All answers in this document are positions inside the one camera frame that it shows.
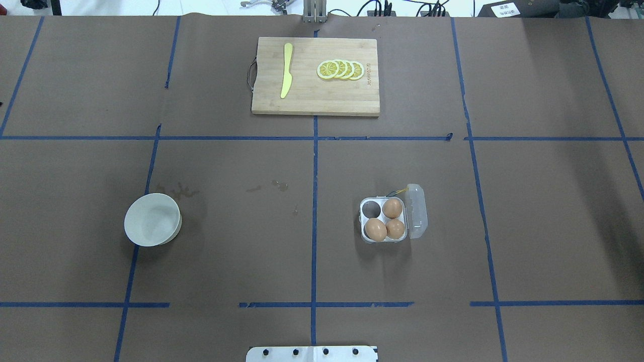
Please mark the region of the brown egg from bowl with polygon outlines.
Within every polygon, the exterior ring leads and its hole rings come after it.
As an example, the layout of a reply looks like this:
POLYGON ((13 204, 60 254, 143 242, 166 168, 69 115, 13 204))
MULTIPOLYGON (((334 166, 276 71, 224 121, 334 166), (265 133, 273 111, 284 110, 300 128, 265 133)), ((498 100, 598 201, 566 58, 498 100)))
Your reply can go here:
POLYGON ((364 224, 364 234, 369 240, 382 242, 388 236, 388 230, 378 218, 369 218, 364 224))

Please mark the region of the clear plastic egg box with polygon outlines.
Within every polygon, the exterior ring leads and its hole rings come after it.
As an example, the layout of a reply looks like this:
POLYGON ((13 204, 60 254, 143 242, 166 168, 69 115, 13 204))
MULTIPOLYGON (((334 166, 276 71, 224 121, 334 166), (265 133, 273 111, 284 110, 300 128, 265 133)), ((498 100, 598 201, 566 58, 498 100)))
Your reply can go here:
POLYGON ((415 240, 423 236, 429 227, 429 215, 426 206, 425 190, 419 184, 408 184, 402 190, 396 190, 385 196, 377 196, 363 199, 359 205, 359 233, 361 238, 370 244, 398 243, 409 238, 415 240), (378 218, 384 224, 389 220, 382 212, 382 205, 391 197, 400 199, 404 208, 397 219, 405 224, 407 231, 400 240, 391 240, 388 236, 382 242, 374 242, 366 238, 364 224, 369 218, 378 218))

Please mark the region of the brown egg in box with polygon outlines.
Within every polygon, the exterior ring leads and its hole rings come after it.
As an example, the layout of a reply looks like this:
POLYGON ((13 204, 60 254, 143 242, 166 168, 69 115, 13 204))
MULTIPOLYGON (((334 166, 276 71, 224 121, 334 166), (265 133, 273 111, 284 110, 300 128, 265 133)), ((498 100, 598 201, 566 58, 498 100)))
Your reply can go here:
POLYGON ((400 199, 391 197, 382 205, 382 212, 389 219, 397 219, 403 212, 403 204, 400 199))
POLYGON ((405 224, 398 219, 391 219, 386 223, 387 236, 391 240, 400 240, 407 231, 405 224))

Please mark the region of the wooden cutting board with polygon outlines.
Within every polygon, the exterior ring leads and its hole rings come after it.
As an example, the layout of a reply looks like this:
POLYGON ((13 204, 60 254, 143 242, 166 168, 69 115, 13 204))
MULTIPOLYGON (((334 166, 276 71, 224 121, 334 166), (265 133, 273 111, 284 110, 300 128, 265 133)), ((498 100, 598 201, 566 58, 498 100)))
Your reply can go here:
POLYGON ((375 39, 260 37, 252 112, 263 115, 380 115, 379 56, 375 39), (293 44, 288 96, 280 98, 283 46, 293 44), (357 61, 364 66, 359 80, 321 79, 316 70, 325 60, 357 61))

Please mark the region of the yellow plastic knife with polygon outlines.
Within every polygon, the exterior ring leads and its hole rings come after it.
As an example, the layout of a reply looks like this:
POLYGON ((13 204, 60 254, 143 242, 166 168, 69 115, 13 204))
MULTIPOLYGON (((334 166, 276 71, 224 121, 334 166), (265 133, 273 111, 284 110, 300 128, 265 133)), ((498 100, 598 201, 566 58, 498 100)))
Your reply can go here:
POLYGON ((284 99, 286 96, 288 96, 288 92, 290 91, 290 88, 292 85, 293 76, 290 73, 290 67, 291 67, 291 61, 292 61, 292 55, 293 55, 293 48, 294 47, 292 43, 285 43, 283 46, 283 77, 282 77, 281 91, 280 91, 281 99, 284 99))

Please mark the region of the lemon slice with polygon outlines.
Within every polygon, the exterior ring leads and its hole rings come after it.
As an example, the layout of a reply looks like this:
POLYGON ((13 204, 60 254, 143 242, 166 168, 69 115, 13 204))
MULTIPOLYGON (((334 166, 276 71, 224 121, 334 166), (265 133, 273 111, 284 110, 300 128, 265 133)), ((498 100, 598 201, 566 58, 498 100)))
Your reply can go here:
POLYGON ((340 65, 335 60, 325 60, 317 67, 316 73, 321 79, 335 78, 340 72, 340 65))
POLYGON ((348 70, 347 62, 342 59, 334 59, 332 61, 337 64, 337 69, 338 69, 336 75, 334 75, 334 78, 343 78, 343 76, 345 76, 348 70))
POLYGON ((355 71, 355 66, 350 60, 343 60, 343 64, 345 65, 345 70, 341 74, 340 79, 350 79, 355 71))
POLYGON ((361 79, 363 77, 363 75, 364 75, 364 66, 363 66, 363 64, 361 64, 360 62, 357 62, 357 61, 352 61, 351 64, 352 64, 352 67, 353 67, 352 68, 353 71, 352 71, 351 76, 348 79, 349 80, 359 80, 359 79, 361 79))

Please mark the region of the white bowl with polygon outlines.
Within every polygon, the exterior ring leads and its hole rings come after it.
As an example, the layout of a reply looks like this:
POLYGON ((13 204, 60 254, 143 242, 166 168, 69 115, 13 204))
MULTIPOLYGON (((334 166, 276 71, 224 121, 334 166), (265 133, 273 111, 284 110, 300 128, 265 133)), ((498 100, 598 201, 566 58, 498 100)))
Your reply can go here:
POLYGON ((138 246, 166 244, 179 234, 182 227, 179 204, 170 196, 151 193, 137 199, 127 209, 124 231, 138 246))

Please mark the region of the aluminium frame post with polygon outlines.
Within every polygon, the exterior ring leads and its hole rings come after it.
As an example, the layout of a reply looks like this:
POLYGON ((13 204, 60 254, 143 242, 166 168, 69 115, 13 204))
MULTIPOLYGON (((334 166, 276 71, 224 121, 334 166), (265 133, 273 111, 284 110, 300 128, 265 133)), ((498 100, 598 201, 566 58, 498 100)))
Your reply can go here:
POLYGON ((326 0, 304 0, 303 1, 303 22, 304 23, 326 23, 328 19, 326 0))

